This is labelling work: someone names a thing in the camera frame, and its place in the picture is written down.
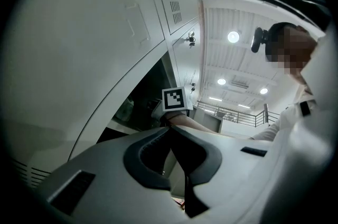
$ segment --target metal railing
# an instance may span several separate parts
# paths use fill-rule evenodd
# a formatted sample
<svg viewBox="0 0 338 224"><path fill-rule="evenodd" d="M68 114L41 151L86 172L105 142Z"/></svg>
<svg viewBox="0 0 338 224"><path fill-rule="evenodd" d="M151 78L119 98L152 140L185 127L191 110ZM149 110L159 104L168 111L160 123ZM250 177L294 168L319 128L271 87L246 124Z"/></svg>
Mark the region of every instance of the metal railing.
<svg viewBox="0 0 338 224"><path fill-rule="evenodd" d="M259 114L252 115L228 108L214 106L201 101L198 101L197 106L204 109L204 111L214 114L215 116L220 117L224 120L229 120L234 123L248 125L252 127L257 127L264 123L274 123L279 117L279 114L267 111L267 107Z"/></svg>

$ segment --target white shirt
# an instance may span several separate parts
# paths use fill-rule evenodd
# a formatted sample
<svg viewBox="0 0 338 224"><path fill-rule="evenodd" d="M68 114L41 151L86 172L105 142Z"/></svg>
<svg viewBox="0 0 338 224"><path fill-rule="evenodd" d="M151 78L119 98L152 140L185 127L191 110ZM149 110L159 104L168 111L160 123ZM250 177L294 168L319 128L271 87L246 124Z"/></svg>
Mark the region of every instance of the white shirt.
<svg viewBox="0 0 338 224"><path fill-rule="evenodd" d="M252 138L261 141L273 141L280 130L292 128L295 123L303 117L299 103L304 101L307 101L311 113L317 108L313 95L304 91L299 101L283 110L274 124Z"/></svg>

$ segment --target ceiling light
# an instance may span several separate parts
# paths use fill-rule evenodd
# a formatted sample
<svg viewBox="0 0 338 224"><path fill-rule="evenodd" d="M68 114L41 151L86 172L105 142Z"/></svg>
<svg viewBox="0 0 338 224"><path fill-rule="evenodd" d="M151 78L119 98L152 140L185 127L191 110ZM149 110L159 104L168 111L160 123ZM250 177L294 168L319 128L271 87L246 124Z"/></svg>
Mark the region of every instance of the ceiling light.
<svg viewBox="0 0 338 224"><path fill-rule="evenodd" d="M220 78L219 80L217 80L217 83L219 85L224 85L225 83L227 83L227 81L225 79L223 79L223 78Z"/></svg>
<svg viewBox="0 0 338 224"><path fill-rule="evenodd" d="M222 99L218 99L218 98L209 97L209 99L212 99L212 100L216 100L216 101L222 102Z"/></svg>
<svg viewBox="0 0 338 224"><path fill-rule="evenodd" d="M229 40L230 43L237 43L238 40L239 40L239 34L238 34L238 32L235 32L235 31L230 32L228 34L228 40Z"/></svg>
<svg viewBox="0 0 338 224"><path fill-rule="evenodd" d="M238 106L243 107L243 108L250 108L250 107L248 107L248 106L243 106L243 105L241 105L241 104L238 104Z"/></svg>
<svg viewBox="0 0 338 224"><path fill-rule="evenodd" d="M268 91L269 91L269 90L268 90L267 88L262 88L262 89L260 90L260 94L261 94L261 95L264 95L264 94L266 94Z"/></svg>

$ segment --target ceiling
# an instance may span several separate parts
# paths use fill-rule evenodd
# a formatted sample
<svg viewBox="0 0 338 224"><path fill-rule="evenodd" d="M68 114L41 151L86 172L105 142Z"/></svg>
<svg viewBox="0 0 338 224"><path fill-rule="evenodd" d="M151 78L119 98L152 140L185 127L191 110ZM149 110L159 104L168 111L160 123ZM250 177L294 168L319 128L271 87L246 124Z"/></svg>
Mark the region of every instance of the ceiling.
<svg viewBox="0 0 338 224"><path fill-rule="evenodd" d="M269 92L277 86L283 74L266 61L264 49L252 53L251 42L256 27L268 30L277 21L265 16L230 8L204 8L205 49L200 101L208 104L250 113L251 110L263 110L263 103ZM240 35L237 43L228 41L228 33L237 31ZM223 78L225 85L217 80ZM247 89L232 86L238 82ZM261 95L260 90L269 92ZM214 97L222 102L209 99ZM238 104L249 106L246 109Z"/></svg>

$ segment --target headphones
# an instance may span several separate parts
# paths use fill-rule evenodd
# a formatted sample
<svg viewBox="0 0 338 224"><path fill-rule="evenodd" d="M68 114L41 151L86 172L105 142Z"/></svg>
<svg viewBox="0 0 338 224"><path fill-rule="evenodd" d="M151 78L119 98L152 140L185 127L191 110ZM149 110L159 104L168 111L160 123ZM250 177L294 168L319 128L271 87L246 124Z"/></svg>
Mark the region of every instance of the headphones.
<svg viewBox="0 0 338 224"><path fill-rule="evenodd" d="M255 33L253 35L251 51L253 53L257 53L261 44L265 44L265 55L269 61L271 61L271 48L272 48L272 38L276 35L276 33L283 29L285 26L296 28L297 26L288 22L280 22L271 26L269 31L263 30L258 27L255 29Z"/></svg>

